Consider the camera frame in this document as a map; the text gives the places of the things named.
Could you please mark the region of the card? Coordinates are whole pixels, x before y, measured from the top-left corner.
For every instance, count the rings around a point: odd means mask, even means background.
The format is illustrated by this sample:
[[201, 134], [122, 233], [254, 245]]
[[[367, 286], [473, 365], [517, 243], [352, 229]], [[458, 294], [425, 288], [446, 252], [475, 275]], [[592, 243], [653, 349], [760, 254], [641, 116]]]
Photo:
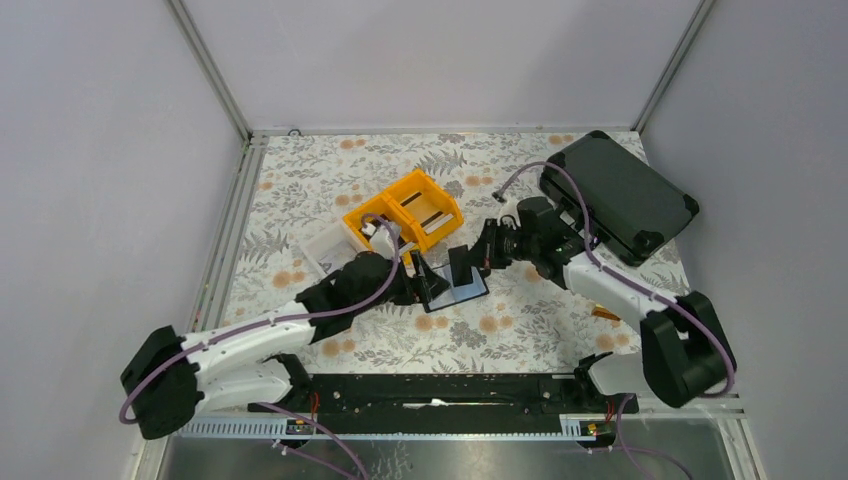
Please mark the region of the card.
[[448, 250], [450, 276], [454, 287], [471, 285], [474, 282], [468, 255], [467, 245], [452, 247]]
[[452, 215], [437, 207], [422, 192], [416, 192], [400, 202], [401, 207], [412, 216], [428, 235], [452, 219]]

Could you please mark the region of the black leather card holder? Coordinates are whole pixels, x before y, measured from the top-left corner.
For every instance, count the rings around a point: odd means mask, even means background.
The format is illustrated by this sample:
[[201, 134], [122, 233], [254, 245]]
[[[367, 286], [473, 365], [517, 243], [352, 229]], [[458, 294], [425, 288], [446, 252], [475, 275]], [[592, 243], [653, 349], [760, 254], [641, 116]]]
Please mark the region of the black leather card holder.
[[479, 269], [476, 267], [470, 268], [472, 282], [460, 286], [453, 284], [451, 267], [449, 264], [437, 266], [435, 268], [435, 273], [448, 282], [449, 288], [436, 296], [433, 300], [429, 300], [423, 304], [423, 308], [426, 313], [443, 310], [489, 294], [489, 288], [486, 281], [481, 276]]

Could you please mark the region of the orange bin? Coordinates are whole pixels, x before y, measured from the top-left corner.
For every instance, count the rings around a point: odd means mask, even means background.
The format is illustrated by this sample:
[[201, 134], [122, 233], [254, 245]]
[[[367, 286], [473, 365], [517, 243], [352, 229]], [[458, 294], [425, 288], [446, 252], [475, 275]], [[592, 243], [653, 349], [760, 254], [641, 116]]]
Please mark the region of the orange bin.
[[416, 169], [390, 185], [384, 193], [400, 215], [403, 238], [422, 253], [464, 224], [457, 201], [433, 178]]
[[390, 255], [393, 252], [391, 241], [386, 238], [388, 232], [377, 220], [382, 218], [390, 224], [392, 231], [399, 236], [400, 259], [407, 267], [412, 266], [411, 251], [419, 249], [417, 231], [410, 213], [387, 193], [374, 196], [361, 206], [343, 217], [343, 222], [354, 237], [368, 250]]

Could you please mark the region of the white plastic bin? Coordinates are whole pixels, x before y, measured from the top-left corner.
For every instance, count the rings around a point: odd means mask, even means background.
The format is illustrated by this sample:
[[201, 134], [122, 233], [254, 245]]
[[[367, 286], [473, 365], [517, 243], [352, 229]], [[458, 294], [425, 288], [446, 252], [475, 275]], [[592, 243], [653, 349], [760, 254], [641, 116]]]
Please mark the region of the white plastic bin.
[[366, 247], [344, 222], [335, 222], [300, 245], [307, 262], [320, 278], [341, 269]]

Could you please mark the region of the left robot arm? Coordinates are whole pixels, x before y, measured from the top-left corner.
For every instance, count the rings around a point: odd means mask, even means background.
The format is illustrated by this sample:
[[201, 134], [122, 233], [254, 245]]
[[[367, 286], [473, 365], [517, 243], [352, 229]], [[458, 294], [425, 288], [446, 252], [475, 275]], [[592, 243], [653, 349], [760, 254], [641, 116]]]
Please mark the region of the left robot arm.
[[120, 376], [127, 395], [119, 420], [142, 437], [170, 435], [196, 414], [251, 403], [296, 411], [310, 385], [293, 350], [337, 335], [384, 303], [428, 305], [451, 287], [414, 253], [402, 261], [362, 252], [283, 306], [229, 327], [180, 335], [151, 332]]

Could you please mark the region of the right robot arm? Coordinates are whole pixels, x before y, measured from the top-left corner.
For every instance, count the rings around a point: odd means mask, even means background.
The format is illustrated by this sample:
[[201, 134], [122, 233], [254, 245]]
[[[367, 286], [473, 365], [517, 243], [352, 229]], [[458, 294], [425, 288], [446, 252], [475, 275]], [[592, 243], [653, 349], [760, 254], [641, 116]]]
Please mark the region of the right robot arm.
[[613, 395], [639, 392], [680, 408], [733, 383], [736, 363], [708, 297], [656, 291], [602, 263], [544, 197], [521, 200], [514, 211], [487, 219], [461, 259], [483, 276], [528, 262], [540, 277], [595, 301], [638, 330], [637, 352], [593, 354], [580, 361], [573, 396], [583, 410], [597, 412]]

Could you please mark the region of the small orange object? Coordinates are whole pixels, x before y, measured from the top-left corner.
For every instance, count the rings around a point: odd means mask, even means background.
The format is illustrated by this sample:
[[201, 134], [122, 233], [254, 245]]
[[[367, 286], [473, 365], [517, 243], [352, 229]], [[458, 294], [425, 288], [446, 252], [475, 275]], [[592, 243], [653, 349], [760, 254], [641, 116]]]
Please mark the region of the small orange object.
[[603, 318], [603, 319], [610, 320], [610, 321], [620, 321], [621, 320], [621, 318], [619, 316], [615, 315], [613, 312], [611, 312], [610, 310], [608, 310], [608, 309], [606, 309], [606, 308], [604, 308], [600, 305], [595, 305], [593, 307], [593, 309], [591, 311], [591, 315], [594, 316], [594, 317]]

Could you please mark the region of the black hard case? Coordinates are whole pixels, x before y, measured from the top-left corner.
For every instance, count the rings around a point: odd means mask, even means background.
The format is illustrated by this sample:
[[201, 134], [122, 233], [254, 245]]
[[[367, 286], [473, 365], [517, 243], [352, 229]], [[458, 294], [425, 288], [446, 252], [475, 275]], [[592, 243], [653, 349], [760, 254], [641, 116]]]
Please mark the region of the black hard case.
[[700, 211], [694, 197], [600, 130], [548, 161], [576, 183], [589, 209], [592, 233], [631, 267], [641, 266]]

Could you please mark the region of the floral table mat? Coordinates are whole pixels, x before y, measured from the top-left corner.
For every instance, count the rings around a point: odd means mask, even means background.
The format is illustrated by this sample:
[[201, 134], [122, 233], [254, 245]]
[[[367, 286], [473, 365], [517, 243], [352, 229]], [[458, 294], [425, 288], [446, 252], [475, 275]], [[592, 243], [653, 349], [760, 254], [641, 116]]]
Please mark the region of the floral table mat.
[[[574, 132], [272, 136], [260, 146], [232, 284], [206, 328], [245, 322], [319, 279], [304, 245], [406, 174], [421, 170], [457, 202], [463, 225], [429, 250], [432, 265], [474, 242], [499, 213], [494, 191], [538, 194], [540, 164]], [[311, 373], [568, 372], [593, 353], [631, 354], [635, 327], [594, 315], [594, 303], [559, 290], [517, 262], [494, 272], [486, 296], [427, 313], [386, 304], [298, 357]]]

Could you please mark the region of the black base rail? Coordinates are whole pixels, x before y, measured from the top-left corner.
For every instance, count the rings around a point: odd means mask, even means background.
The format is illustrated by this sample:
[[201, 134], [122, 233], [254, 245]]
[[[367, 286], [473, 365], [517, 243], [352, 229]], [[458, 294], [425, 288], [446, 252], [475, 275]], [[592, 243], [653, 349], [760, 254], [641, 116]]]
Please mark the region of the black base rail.
[[318, 421], [327, 414], [361, 412], [489, 412], [584, 415], [610, 424], [619, 408], [636, 413], [636, 400], [603, 395], [571, 374], [314, 374], [298, 383], [278, 407]]

